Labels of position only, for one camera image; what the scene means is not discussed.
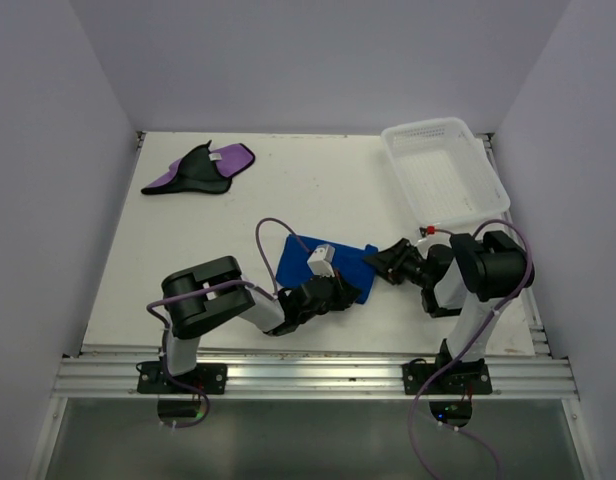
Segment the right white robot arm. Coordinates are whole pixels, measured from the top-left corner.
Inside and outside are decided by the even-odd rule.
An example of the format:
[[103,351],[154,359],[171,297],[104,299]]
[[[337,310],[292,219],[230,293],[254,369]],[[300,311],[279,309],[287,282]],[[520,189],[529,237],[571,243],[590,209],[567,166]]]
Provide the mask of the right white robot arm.
[[422,308],[433,318],[456,317],[435,359],[439,389],[456,392],[484,363],[498,318],[534,280],[530,254],[502,230],[451,234],[425,252],[406,239],[368,255],[364,262],[392,285],[420,288]]

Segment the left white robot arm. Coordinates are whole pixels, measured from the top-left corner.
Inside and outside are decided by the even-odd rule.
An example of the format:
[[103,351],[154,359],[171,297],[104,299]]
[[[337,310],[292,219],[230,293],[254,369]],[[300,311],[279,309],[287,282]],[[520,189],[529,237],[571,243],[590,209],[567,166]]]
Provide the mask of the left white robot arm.
[[195,383],[201,337],[228,321],[240,318],[267,336],[284,336],[317,316],[350,308],[362,294],[335,270],[271,296],[243,277],[232,256],[175,272],[161,289],[163,299],[149,311],[163,307],[168,312],[160,379],[177,393]]

